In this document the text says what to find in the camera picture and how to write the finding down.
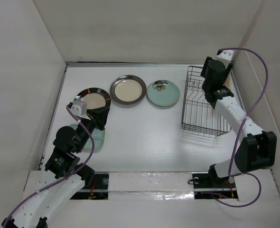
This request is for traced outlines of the cream bird branch plate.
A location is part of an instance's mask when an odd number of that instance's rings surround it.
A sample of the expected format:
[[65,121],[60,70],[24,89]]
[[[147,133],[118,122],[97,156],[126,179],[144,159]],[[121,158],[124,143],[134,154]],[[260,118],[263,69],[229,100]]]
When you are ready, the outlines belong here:
[[227,79],[224,83],[224,85],[228,88],[228,89],[232,89],[232,72],[230,71],[228,76],[227,76]]

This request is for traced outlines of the striped rim cream plate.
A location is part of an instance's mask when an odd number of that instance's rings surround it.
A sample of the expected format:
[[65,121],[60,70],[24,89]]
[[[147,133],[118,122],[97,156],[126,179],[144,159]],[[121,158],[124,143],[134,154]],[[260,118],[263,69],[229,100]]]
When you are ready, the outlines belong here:
[[87,88],[77,94],[75,101],[86,102],[87,109],[110,107],[111,97],[103,89],[97,87]]

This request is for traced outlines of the pale green square plate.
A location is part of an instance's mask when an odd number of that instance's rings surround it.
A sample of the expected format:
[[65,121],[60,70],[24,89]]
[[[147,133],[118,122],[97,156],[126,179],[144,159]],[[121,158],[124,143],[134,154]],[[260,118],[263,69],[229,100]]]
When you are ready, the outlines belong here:
[[[80,153],[80,152],[90,152],[92,150],[92,141],[90,137],[88,136],[88,133],[83,129],[83,127],[80,127],[78,124],[71,124],[69,125],[70,128],[72,128],[75,131],[75,137],[81,142],[83,145],[83,149],[80,150],[80,145],[77,146],[77,150],[74,150],[74,153]],[[91,133],[91,136],[94,140],[94,152],[98,152],[105,140],[105,131],[101,131],[99,129],[94,129],[94,131]]]

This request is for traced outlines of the brown rim cream plate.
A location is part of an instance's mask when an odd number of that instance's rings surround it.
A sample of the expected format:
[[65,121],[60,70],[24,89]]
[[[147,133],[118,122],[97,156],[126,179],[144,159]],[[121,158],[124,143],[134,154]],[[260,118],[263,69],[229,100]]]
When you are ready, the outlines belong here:
[[112,98],[123,105],[140,102],[146,95],[145,82],[135,75],[124,75],[115,79],[110,86]]

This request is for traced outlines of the teal flower plate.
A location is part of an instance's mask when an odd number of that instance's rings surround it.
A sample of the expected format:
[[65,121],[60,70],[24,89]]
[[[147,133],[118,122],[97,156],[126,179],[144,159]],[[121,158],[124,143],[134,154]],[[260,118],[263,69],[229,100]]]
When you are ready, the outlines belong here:
[[169,80],[157,80],[149,85],[147,97],[157,106],[168,107],[179,100],[180,90],[176,84]]

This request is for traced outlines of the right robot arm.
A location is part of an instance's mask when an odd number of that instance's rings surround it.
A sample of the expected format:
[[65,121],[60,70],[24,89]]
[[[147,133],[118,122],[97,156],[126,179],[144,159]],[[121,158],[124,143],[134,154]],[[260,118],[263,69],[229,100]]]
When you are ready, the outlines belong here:
[[275,163],[277,136],[259,127],[224,84],[232,66],[207,57],[201,72],[206,101],[225,118],[237,139],[231,158],[210,166],[207,181],[213,187],[230,176],[268,168]]

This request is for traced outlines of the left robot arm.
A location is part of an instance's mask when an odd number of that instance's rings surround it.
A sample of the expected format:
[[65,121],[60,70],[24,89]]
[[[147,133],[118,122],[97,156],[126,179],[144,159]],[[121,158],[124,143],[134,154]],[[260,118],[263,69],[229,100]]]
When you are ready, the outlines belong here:
[[67,105],[68,113],[77,121],[76,128],[61,127],[53,142],[54,150],[45,164],[34,193],[26,197],[2,222],[4,228],[47,228],[70,198],[94,182],[95,171],[80,162],[80,153],[88,140],[93,140],[95,129],[104,130],[109,106],[73,113],[73,103]]

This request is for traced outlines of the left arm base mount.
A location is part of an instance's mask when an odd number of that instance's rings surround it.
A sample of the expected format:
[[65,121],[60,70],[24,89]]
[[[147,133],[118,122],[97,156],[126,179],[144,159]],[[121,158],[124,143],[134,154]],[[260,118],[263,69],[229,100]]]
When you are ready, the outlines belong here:
[[75,193],[71,200],[107,200],[109,173],[96,172],[91,185],[87,185]]

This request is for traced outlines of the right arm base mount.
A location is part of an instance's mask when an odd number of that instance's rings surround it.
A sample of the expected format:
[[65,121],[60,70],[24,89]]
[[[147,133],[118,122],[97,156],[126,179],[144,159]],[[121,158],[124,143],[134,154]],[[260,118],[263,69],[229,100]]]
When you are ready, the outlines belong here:
[[193,185],[195,199],[238,199],[234,177],[219,178],[214,165],[209,167],[208,172],[192,173],[187,183]]

